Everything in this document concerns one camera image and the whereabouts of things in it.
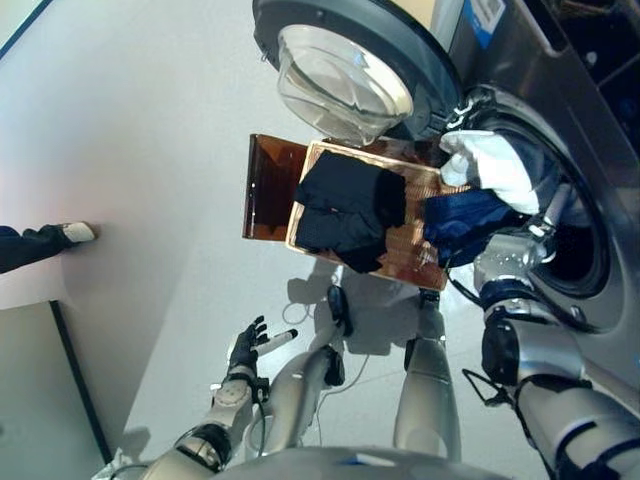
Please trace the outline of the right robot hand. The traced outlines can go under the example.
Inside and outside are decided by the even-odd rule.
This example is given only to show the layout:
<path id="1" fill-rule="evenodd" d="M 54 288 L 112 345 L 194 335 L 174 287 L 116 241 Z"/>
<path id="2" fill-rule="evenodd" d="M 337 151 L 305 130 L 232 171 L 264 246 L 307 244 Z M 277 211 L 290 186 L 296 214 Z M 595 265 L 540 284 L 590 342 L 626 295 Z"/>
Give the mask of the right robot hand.
<path id="1" fill-rule="evenodd" d="M 526 232 L 535 244 L 535 263 L 548 263 L 556 255 L 554 237 L 563 211 L 573 195 L 573 187 L 567 183 L 558 186 L 547 209 L 530 219 Z"/>

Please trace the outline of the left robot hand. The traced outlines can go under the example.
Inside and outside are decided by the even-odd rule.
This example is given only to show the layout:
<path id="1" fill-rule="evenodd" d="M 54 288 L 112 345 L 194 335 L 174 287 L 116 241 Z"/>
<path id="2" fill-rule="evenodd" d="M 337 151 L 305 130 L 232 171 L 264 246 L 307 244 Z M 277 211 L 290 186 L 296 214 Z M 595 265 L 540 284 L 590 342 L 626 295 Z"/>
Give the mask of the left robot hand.
<path id="1" fill-rule="evenodd" d="M 297 329 L 289 329 L 270 336 L 265 318 L 258 316 L 236 337 L 228 353 L 227 375 L 242 374 L 255 379 L 258 359 L 286 345 L 298 335 Z"/>

